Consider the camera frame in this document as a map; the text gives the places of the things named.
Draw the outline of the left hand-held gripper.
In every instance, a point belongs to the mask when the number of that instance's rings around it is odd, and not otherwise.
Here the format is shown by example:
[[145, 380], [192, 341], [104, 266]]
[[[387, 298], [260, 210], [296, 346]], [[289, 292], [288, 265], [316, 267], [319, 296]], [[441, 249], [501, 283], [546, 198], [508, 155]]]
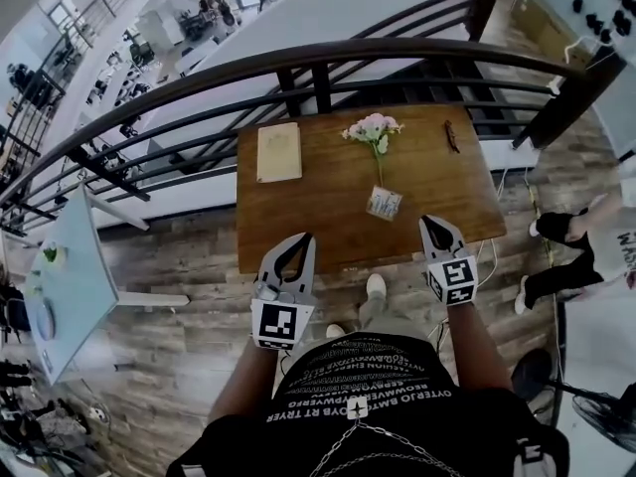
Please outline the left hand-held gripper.
[[316, 298], [308, 293], [313, 288], [316, 249], [314, 236], [301, 233], [263, 257], [250, 303], [256, 347], [291, 352], [302, 339], [316, 307]]

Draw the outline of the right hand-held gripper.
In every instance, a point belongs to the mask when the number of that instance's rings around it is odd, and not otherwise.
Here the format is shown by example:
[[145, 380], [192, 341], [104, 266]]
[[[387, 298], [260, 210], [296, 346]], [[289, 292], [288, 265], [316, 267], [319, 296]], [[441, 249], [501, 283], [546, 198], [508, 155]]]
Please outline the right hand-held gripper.
[[428, 285], [446, 307], [474, 301], [478, 274], [476, 259], [467, 255], [458, 227], [437, 216], [421, 216], [418, 221], [427, 267]]

